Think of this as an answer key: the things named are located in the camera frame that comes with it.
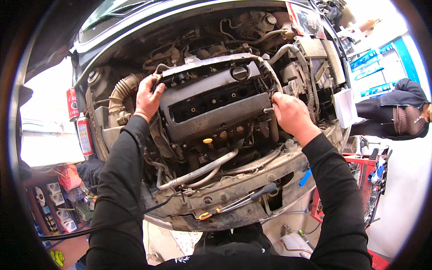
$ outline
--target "rusty bolt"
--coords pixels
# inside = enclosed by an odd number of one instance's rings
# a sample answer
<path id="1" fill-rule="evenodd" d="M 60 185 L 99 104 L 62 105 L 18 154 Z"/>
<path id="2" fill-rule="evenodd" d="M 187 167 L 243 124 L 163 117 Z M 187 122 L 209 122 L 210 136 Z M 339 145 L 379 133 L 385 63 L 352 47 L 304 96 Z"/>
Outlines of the rusty bolt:
<path id="1" fill-rule="evenodd" d="M 228 195 L 226 195 L 226 193 L 222 193 L 222 194 L 220 194 L 220 199 L 221 200 L 227 200 L 228 199 Z"/>
<path id="2" fill-rule="evenodd" d="M 211 204 L 211 203 L 212 203 L 212 198 L 210 198 L 210 197 L 205 197 L 205 198 L 204 198 L 204 202 L 205 202 L 206 204 Z"/>

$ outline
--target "hand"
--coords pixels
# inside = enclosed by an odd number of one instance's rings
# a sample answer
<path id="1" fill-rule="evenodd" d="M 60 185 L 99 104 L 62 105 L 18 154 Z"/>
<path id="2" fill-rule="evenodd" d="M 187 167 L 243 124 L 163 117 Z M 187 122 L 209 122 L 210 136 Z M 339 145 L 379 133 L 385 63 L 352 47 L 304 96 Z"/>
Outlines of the hand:
<path id="1" fill-rule="evenodd" d="M 162 93 L 165 90 L 165 84 L 160 83 L 154 93 L 150 92 L 157 79 L 158 77 L 149 75 L 140 82 L 138 87 L 137 108 L 134 115 L 142 116 L 147 123 L 150 123 L 150 119 L 157 112 Z"/>
<path id="2" fill-rule="evenodd" d="M 312 123 L 303 101 L 280 92 L 274 93 L 271 100 L 278 124 L 293 135 L 302 147 L 321 134 L 321 130 Z"/>

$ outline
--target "spray can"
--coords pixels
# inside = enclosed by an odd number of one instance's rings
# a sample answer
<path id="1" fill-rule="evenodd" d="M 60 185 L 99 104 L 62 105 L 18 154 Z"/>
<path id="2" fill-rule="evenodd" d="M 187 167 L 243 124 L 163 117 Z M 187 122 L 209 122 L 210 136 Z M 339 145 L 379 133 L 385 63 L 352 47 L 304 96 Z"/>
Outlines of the spray can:
<path id="1" fill-rule="evenodd" d="M 78 137 L 79 142 L 81 143 L 81 150 L 83 151 L 83 155 L 89 156 L 93 154 L 89 119 L 84 116 L 84 113 L 80 113 L 76 124 L 78 126 Z"/>
<path id="2" fill-rule="evenodd" d="M 67 97 L 67 109 L 69 110 L 69 121 L 75 122 L 79 117 L 75 88 L 69 88 L 66 91 L 66 97 Z"/>

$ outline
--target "white container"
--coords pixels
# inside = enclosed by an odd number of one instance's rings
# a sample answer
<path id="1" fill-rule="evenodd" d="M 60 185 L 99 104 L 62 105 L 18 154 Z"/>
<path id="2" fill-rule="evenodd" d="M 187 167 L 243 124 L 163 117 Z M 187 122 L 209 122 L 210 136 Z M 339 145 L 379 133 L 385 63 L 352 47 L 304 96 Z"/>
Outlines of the white container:
<path id="1" fill-rule="evenodd" d="M 63 221 L 69 218 L 69 214 L 67 213 L 66 210 L 57 210 L 55 211 L 55 213 L 57 214 L 58 218 Z"/>
<path id="2" fill-rule="evenodd" d="M 47 184 L 47 189 L 51 192 L 51 194 L 57 194 L 61 192 L 60 184 L 58 182 Z"/>
<path id="3" fill-rule="evenodd" d="M 64 203 L 64 198 L 62 193 L 50 194 L 51 201 L 55 203 L 55 206 L 59 206 Z"/>
<path id="4" fill-rule="evenodd" d="M 362 119 L 357 115 L 356 103 L 351 89 L 334 94 L 334 109 L 341 128 L 348 128 Z"/>
<path id="5" fill-rule="evenodd" d="M 275 246 L 275 248 L 277 248 L 276 251 L 282 256 L 304 257 L 306 259 L 310 259 L 313 252 L 303 238 L 296 233 L 282 236 L 279 241 L 279 247 Z"/>
<path id="6" fill-rule="evenodd" d="M 76 231 L 76 225 L 72 219 L 62 220 L 61 225 L 63 225 L 63 227 L 67 230 L 67 232 Z"/>

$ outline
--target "white box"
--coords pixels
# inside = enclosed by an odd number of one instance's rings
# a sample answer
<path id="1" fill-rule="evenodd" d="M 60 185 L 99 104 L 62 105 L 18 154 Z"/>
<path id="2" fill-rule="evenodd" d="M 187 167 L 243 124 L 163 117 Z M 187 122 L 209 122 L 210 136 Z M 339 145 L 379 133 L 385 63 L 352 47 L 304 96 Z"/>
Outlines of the white box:
<path id="1" fill-rule="evenodd" d="M 59 206 L 62 203 L 64 203 L 64 198 L 63 198 L 63 194 L 62 193 L 50 194 L 50 198 L 51 198 L 51 201 L 53 201 L 53 203 L 56 206 Z"/>
<path id="2" fill-rule="evenodd" d="M 334 109 L 341 128 L 348 128 L 362 119 L 357 115 L 354 95 L 351 89 L 344 89 L 334 94 Z"/>
<path id="3" fill-rule="evenodd" d="M 60 184 L 58 182 L 47 184 L 47 189 L 51 192 L 51 194 L 57 194 L 61 192 Z"/>

